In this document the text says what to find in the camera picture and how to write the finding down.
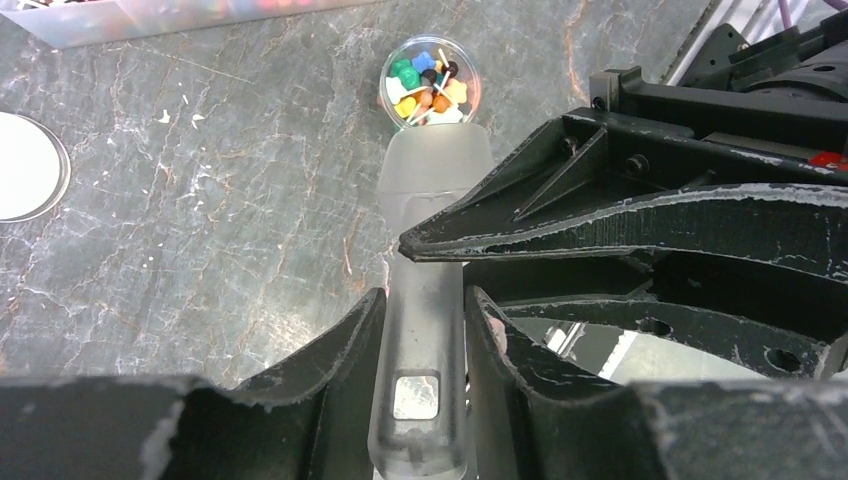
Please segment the clear compartment candy box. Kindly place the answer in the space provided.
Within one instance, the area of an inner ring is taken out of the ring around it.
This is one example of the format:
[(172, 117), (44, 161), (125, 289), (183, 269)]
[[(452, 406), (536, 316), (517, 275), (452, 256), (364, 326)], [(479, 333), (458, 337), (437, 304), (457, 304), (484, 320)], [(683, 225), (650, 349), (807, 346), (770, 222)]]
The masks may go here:
[(3, 1), (1, 15), (57, 49), (359, 6), (340, 1)]

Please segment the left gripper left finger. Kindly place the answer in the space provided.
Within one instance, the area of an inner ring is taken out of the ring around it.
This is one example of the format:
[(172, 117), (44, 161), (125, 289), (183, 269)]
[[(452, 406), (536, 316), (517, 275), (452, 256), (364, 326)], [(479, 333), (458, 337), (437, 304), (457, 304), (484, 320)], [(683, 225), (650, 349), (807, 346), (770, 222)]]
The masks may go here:
[(232, 390), (197, 387), (170, 440), (168, 479), (370, 479), (367, 436), (387, 297)]

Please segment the silver round jar lid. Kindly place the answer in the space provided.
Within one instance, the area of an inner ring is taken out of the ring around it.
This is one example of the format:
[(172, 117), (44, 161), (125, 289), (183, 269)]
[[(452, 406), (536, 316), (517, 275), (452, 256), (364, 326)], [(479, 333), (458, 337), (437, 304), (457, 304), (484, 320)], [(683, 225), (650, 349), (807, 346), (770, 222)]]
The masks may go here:
[(1, 114), (1, 222), (37, 218), (68, 189), (71, 162), (59, 138), (41, 123)]

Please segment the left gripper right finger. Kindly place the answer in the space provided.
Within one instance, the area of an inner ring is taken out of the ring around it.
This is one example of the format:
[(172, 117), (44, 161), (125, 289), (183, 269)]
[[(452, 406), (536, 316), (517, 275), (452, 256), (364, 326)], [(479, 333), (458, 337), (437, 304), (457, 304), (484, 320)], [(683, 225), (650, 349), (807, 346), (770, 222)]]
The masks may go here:
[(482, 288), (468, 287), (464, 301), (480, 478), (662, 478), (634, 388), (537, 344)]

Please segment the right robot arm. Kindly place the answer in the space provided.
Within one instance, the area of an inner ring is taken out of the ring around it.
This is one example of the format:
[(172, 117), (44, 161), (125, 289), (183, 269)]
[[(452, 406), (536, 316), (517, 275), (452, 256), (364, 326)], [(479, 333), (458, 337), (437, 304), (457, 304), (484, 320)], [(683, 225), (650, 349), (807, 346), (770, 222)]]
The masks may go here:
[(745, 44), (678, 85), (591, 78), (403, 255), (458, 261), (508, 315), (614, 325), (772, 378), (847, 366), (847, 15)]

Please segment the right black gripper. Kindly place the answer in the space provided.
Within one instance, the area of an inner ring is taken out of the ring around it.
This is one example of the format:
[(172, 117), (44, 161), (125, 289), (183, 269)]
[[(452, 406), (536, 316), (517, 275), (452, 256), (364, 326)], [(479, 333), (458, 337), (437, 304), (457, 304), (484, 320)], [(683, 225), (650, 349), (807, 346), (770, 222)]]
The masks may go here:
[[(468, 196), (531, 184), (521, 206), (547, 206), (596, 181), (671, 190), (708, 173), (721, 183), (642, 195), (535, 225), (476, 232), (442, 212), (400, 237), (418, 262), (686, 252), (847, 281), (847, 174), (814, 165), (847, 140), (847, 105), (797, 86), (748, 93), (645, 82), (611, 71), (614, 110), (578, 108), (537, 128)], [(811, 183), (805, 185), (792, 183)], [(706, 352), (769, 378), (829, 379), (835, 342), (716, 309), (650, 296), (588, 295), (503, 302), (510, 318), (635, 331)]]

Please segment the small clear glass jar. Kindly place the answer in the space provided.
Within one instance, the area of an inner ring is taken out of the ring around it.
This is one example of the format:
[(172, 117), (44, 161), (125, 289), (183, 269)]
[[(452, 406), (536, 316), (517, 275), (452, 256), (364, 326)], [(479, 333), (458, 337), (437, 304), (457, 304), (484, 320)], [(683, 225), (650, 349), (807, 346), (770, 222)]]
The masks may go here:
[(378, 76), (378, 102), (397, 131), (468, 123), (482, 93), (482, 78), (466, 49), (437, 35), (398, 45)]

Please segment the clear plastic scoop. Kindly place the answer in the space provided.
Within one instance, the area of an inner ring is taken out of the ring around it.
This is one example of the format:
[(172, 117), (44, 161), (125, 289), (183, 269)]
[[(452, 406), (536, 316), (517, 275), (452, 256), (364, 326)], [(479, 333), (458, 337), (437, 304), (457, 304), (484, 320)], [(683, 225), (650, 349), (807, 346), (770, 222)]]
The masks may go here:
[[(396, 133), (378, 180), (380, 210), (400, 236), (465, 196), (493, 168), (473, 123)], [(468, 468), (463, 267), (391, 262), (368, 450), (385, 479), (461, 479)]]

